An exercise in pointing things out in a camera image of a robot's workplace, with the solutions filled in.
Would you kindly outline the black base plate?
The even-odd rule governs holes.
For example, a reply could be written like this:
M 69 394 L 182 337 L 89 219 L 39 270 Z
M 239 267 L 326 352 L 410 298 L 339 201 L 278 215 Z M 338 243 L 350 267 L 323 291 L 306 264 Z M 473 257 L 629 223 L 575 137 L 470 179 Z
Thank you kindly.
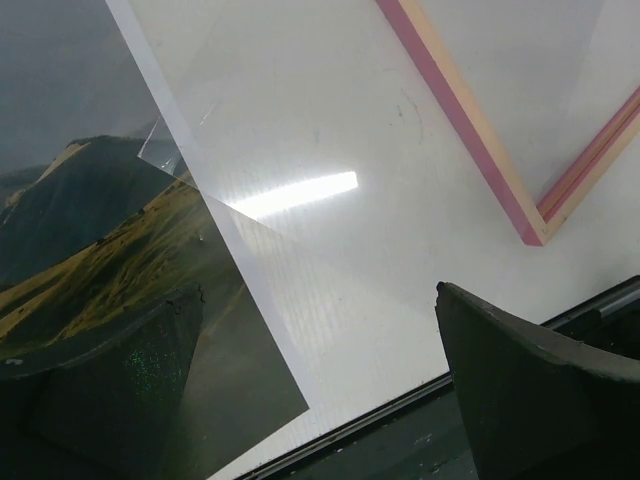
M 482 479 L 451 372 L 250 472 L 253 479 Z

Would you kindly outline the clear acrylic sheet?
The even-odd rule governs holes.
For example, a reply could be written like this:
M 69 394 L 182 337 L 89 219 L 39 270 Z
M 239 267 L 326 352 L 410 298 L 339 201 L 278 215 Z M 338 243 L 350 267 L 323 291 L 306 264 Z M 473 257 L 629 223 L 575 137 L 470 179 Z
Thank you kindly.
M 199 191 L 314 405 L 444 373 L 436 286 L 534 321 L 600 288 L 525 246 L 372 1 L 112 1 Z

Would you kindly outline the pink wooden picture frame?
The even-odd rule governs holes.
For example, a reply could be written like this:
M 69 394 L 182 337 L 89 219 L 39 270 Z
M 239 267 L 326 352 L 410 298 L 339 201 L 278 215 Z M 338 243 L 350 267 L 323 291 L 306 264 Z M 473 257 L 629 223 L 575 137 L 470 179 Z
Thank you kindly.
M 638 134 L 639 92 L 628 97 L 536 203 L 419 3 L 379 1 L 377 5 L 523 243 L 546 245 Z

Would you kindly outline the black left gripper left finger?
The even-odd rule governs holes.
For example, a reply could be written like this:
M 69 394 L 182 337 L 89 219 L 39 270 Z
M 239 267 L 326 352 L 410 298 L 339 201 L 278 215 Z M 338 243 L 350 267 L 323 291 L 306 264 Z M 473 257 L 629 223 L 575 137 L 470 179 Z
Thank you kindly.
M 155 479 L 204 320 L 192 283 L 1 361 L 4 479 Z

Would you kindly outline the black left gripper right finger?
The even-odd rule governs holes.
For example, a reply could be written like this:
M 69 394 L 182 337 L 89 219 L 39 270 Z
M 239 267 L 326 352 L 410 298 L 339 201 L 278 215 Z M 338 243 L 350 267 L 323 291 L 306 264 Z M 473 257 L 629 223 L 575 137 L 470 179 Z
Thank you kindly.
M 436 317 L 482 479 L 639 475 L 639 285 L 546 325 L 442 282 Z

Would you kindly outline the mountain landscape photo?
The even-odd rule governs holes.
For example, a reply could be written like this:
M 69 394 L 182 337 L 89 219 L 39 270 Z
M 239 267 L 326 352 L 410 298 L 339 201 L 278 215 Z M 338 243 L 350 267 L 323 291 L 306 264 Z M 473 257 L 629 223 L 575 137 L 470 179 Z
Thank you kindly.
M 185 285 L 204 320 L 155 479 L 206 479 L 309 404 L 103 1 L 1 5 L 1 361 Z

